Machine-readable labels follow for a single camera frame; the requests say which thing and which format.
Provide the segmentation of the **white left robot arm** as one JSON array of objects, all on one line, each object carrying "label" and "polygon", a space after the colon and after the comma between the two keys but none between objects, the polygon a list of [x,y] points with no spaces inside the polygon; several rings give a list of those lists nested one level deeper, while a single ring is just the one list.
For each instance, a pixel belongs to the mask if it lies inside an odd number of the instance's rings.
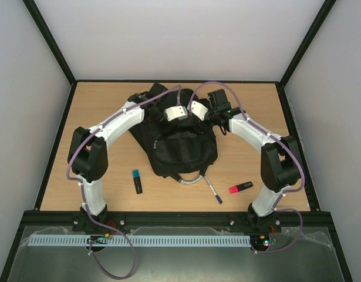
[{"label": "white left robot arm", "polygon": [[89,217],[98,216],[106,208],[102,177],[108,168],[107,151],[122,134],[144,120],[144,106],[170,92],[179,94],[179,85],[150,99],[132,96],[130,101],[104,121],[85,129],[77,128],[72,136],[66,169],[68,180],[77,181],[82,194],[82,209]]}]

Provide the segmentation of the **blue black highlighter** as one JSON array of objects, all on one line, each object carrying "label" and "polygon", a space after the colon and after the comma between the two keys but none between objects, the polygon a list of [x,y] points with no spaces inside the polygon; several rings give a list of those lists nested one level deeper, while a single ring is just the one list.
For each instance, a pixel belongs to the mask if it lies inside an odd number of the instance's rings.
[{"label": "blue black highlighter", "polygon": [[132,171],[134,186],[137,194],[142,194],[143,188],[141,184],[140,174],[137,169]]}]

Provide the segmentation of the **pink black highlighter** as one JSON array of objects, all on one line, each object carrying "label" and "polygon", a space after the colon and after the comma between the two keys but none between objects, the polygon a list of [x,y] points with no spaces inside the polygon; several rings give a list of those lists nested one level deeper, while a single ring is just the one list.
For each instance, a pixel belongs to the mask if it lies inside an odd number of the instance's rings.
[{"label": "pink black highlighter", "polygon": [[230,187],[228,189],[228,191],[230,194],[235,194],[235,193],[241,192],[243,190],[250,189],[253,186],[254,185],[252,182],[245,182],[245,183],[241,183],[241,184]]}]

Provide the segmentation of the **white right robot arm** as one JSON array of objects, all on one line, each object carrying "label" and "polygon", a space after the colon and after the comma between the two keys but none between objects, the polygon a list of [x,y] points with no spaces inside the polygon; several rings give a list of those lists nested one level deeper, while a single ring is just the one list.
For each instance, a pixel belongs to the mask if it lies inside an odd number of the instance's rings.
[{"label": "white right robot arm", "polygon": [[199,120],[218,125],[223,133],[231,132],[243,138],[259,152],[263,187],[248,208],[248,223],[253,229],[261,230],[269,223],[268,216],[278,210],[279,201],[303,188],[305,174],[296,140],[259,125],[243,110],[237,95],[234,98],[238,106],[232,108],[225,91],[216,90],[208,94],[210,109],[191,98],[188,110]]}]

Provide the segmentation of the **black student backpack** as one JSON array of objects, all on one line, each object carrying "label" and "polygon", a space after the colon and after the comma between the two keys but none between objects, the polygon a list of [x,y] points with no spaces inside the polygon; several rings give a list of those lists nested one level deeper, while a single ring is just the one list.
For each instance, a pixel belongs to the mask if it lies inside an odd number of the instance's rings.
[{"label": "black student backpack", "polygon": [[185,88],[179,94],[167,96],[144,106],[144,120],[129,129],[145,151],[153,172],[163,178],[180,179],[184,173],[204,175],[217,157],[217,141],[213,130],[199,131],[197,117],[191,115],[192,127],[170,129],[164,110],[177,105],[187,106],[193,90]]}]

